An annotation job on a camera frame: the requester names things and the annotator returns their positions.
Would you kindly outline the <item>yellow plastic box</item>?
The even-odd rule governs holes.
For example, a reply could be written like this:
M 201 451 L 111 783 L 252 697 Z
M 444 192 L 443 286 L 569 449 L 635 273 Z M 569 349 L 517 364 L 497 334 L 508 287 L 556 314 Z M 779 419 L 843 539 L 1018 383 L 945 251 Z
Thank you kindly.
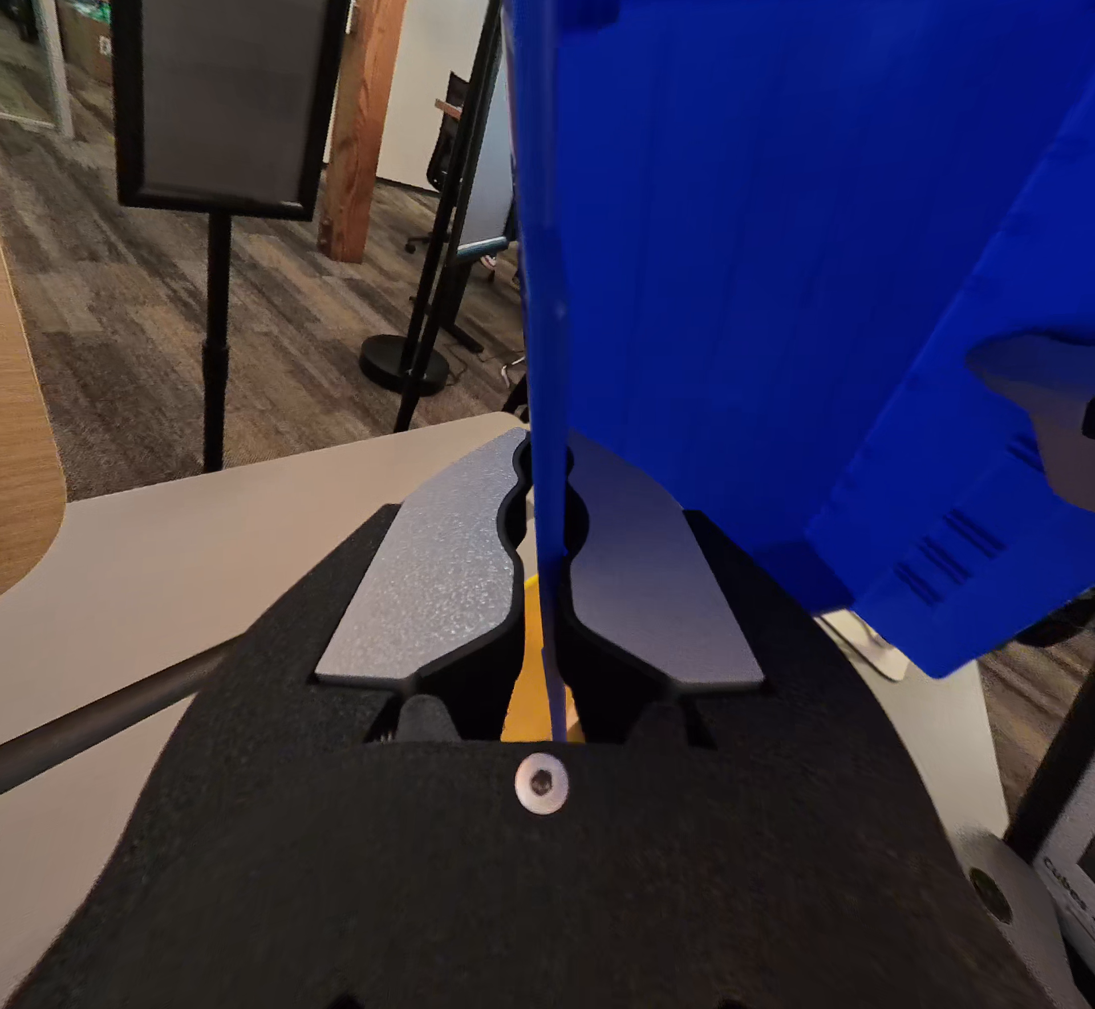
M 543 660 L 543 619 L 540 577 L 525 582 L 525 661 L 512 687 L 502 727 L 502 743 L 532 743 L 553 738 L 550 680 Z

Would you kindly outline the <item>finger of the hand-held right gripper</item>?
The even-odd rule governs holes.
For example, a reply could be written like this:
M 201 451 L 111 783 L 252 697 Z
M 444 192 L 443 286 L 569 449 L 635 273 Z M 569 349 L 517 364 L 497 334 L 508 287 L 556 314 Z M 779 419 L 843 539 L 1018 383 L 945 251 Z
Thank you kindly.
M 977 345 L 966 366 L 1028 415 L 1054 494 L 1072 506 L 1093 507 L 1093 346 L 1019 333 Z

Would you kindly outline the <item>wooden beam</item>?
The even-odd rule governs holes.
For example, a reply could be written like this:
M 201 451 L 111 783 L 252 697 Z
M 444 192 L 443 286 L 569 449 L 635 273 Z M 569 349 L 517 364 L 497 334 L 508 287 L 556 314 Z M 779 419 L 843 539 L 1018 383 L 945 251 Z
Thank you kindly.
M 361 263 L 407 0 L 354 0 L 344 41 L 318 249 Z

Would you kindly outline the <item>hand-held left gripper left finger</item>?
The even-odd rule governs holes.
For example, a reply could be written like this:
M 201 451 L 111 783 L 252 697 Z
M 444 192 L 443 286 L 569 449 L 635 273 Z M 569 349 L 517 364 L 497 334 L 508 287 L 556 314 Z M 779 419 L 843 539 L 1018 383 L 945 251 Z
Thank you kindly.
M 399 506 L 314 669 L 318 683 L 440 699 L 462 739 L 500 739 L 525 666 L 525 428 Z

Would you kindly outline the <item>blue plastic box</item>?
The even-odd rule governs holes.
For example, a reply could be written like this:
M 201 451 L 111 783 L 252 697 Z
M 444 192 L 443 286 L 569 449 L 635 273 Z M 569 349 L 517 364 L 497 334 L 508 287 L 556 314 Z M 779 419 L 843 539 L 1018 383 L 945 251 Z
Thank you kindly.
M 1093 586 L 1093 507 L 966 366 L 1093 345 L 1093 0 L 504 4 L 562 678 L 573 431 L 684 509 L 753 698 L 814 615 L 944 677 Z

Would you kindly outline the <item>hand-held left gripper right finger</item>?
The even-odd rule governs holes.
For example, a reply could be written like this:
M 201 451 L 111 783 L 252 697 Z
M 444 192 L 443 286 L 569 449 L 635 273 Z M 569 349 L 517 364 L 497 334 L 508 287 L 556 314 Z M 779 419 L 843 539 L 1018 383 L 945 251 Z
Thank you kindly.
M 573 431 L 563 680 L 586 739 L 627 739 L 648 706 L 749 693 L 761 665 L 675 496 Z

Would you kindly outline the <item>black framed floor sign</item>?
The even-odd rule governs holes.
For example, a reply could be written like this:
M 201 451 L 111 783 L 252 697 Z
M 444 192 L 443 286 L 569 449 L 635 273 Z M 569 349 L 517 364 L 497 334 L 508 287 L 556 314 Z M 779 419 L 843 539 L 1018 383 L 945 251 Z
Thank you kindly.
M 117 197 L 208 219 L 201 469 L 224 467 L 233 220 L 310 221 L 351 0 L 112 0 Z
M 446 331 L 473 355 L 483 352 L 479 341 L 456 325 L 456 318 L 473 265 L 517 241 L 505 56 L 502 0 L 488 0 L 463 103 L 440 103 L 456 122 L 456 136 L 406 335 L 366 339 L 359 354 L 367 379 L 401 394 L 395 432 L 410 428 L 420 398 L 439 393 L 448 382 L 449 363 L 435 349 L 439 332 Z

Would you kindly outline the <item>wooden instruction board on stand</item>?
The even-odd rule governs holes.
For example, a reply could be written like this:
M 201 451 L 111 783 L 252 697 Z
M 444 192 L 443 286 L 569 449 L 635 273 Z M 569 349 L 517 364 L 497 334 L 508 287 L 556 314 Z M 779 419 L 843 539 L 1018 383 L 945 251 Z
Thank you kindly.
M 1 257 L 1 592 L 41 563 L 62 527 L 62 460 L 7 259 Z

